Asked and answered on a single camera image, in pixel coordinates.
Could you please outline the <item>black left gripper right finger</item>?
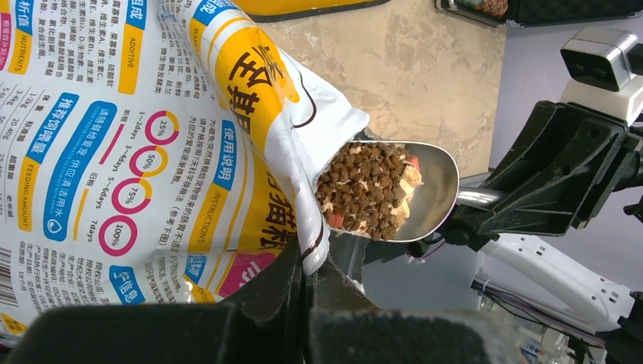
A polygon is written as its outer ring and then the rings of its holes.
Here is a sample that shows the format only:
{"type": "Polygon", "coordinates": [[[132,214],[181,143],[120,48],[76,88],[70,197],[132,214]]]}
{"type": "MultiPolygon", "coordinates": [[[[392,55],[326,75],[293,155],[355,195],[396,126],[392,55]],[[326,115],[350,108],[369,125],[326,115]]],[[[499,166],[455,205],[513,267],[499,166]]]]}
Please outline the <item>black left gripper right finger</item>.
{"type": "Polygon", "coordinates": [[[382,309],[328,258],[307,284],[307,363],[516,363],[510,332],[471,311],[382,309]]]}

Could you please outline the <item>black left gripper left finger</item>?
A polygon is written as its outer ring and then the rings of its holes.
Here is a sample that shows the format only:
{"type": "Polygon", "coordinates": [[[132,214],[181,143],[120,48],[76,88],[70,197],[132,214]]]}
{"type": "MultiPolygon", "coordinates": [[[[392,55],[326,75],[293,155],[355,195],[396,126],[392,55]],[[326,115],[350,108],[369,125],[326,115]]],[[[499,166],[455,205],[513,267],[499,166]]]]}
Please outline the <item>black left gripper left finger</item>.
{"type": "Polygon", "coordinates": [[[303,269],[292,238],[219,303],[69,306],[27,331],[7,363],[301,363],[303,269]]]}

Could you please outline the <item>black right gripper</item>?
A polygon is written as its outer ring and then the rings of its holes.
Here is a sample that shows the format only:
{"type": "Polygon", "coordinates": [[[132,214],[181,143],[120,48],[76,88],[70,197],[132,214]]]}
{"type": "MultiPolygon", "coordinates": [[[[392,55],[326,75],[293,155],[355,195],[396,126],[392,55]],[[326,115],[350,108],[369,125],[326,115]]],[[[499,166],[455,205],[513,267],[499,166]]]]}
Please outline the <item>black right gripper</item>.
{"type": "Polygon", "coordinates": [[[571,103],[538,102],[481,188],[485,207],[461,202],[441,227],[447,243],[479,251],[503,234],[563,236],[596,217],[611,193],[642,185],[642,119],[571,103]]]}

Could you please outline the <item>metal food scoop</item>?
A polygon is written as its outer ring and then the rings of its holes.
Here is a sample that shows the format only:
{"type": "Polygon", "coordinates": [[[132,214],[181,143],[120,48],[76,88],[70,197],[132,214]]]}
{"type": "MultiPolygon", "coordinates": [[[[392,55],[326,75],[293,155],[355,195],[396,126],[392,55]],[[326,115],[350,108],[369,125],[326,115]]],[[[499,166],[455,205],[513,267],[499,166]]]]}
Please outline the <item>metal food scoop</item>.
{"type": "Polygon", "coordinates": [[[455,159],[441,147],[383,140],[344,145],[315,192],[332,230],[392,243],[427,237],[456,205],[485,211],[505,195],[462,186],[455,159]]]}

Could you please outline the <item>white yellow pet food bag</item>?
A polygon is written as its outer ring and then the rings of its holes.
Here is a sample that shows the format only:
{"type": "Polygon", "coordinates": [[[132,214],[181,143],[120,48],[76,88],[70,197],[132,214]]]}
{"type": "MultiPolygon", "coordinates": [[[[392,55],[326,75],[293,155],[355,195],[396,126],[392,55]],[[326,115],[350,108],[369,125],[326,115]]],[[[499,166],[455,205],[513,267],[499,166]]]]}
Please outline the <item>white yellow pet food bag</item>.
{"type": "Polygon", "coordinates": [[[1,338],[59,306],[214,303],[292,234],[369,116],[232,1],[1,3],[1,338]]]}

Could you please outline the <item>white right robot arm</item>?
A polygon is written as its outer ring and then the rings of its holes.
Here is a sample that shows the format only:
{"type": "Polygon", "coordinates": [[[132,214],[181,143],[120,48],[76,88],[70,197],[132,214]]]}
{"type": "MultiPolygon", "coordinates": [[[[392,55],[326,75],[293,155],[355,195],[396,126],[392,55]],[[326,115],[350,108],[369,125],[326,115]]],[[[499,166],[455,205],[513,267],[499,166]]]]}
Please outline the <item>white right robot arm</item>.
{"type": "Polygon", "coordinates": [[[483,181],[491,201],[460,200],[446,241],[498,259],[573,309],[603,341],[609,363],[642,361],[642,294],[545,243],[583,228],[611,193],[642,184],[642,130],[574,102],[538,102],[483,181]]]}

